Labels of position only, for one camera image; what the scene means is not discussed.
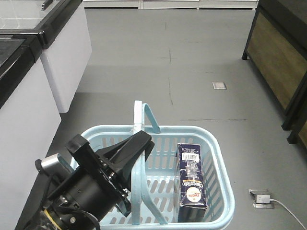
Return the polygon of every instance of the wooden cabinet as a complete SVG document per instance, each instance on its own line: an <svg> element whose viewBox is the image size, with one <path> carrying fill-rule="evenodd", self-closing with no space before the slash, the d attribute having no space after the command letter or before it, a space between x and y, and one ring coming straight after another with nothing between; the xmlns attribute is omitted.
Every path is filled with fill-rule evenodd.
<svg viewBox="0 0 307 230"><path fill-rule="evenodd" d="M283 129L307 145L307 1L260 0L242 59L248 57L281 107Z"/></svg>
<svg viewBox="0 0 307 230"><path fill-rule="evenodd" d="M307 72L307 60L261 12L258 14L247 53L286 110Z"/></svg>

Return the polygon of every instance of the basket handle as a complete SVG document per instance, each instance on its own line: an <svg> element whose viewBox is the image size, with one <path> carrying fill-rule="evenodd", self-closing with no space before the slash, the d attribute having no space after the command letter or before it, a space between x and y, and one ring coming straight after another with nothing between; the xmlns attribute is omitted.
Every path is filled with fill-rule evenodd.
<svg viewBox="0 0 307 230"><path fill-rule="evenodd" d="M150 109L149 105L147 103L143 103L143 111L145 112L145 114L148 117L148 120L150 121L150 123L153 126L153 132L154 133L161 133L161 129L157 123L157 120L154 117L154 114L152 112L152 110Z"/></svg>
<svg viewBox="0 0 307 230"><path fill-rule="evenodd" d="M144 130L145 113L153 126L155 133L161 133L157 121L148 104L142 104L142 101L134 102L134 126L133 133ZM145 172L145 152L136 160L131 171L131 218L133 225L140 224L141 217L141 200L152 212L160 224L167 224L160 210L152 201L149 195Z"/></svg>

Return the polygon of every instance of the wooden panel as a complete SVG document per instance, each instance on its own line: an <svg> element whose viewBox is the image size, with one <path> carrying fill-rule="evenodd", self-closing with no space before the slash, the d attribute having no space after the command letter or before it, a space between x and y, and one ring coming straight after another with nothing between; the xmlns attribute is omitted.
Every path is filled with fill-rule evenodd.
<svg viewBox="0 0 307 230"><path fill-rule="evenodd" d="M307 71L305 60L259 13L248 54L285 109Z"/></svg>
<svg viewBox="0 0 307 230"><path fill-rule="evenodd" d="M304 145L307 147L307 122L302 127L301 131L299 132L298 136L303 141Z"/></svg>

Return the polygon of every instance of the floor drain cover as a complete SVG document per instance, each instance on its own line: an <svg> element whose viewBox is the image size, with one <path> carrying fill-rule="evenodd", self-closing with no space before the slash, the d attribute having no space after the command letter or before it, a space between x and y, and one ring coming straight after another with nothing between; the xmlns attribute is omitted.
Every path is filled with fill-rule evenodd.
<svg viewBox="0 0 307 230"><path fill-rule="evenodd" d="M227 90L225 83L222 81L213 81L212 85L215 90Z"/></svg>

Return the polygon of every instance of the barcode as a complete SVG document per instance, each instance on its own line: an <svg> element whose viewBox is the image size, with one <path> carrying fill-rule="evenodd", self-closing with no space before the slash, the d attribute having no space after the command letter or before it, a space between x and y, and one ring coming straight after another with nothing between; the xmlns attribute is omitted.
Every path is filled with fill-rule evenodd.
<svg viewBox="0 0 307 230"><path fill-rule="evenodd" d="M196 162L200 162L200 156L196 153L182 153L181 159L183 161L185 160L192 160Z"/></svg>

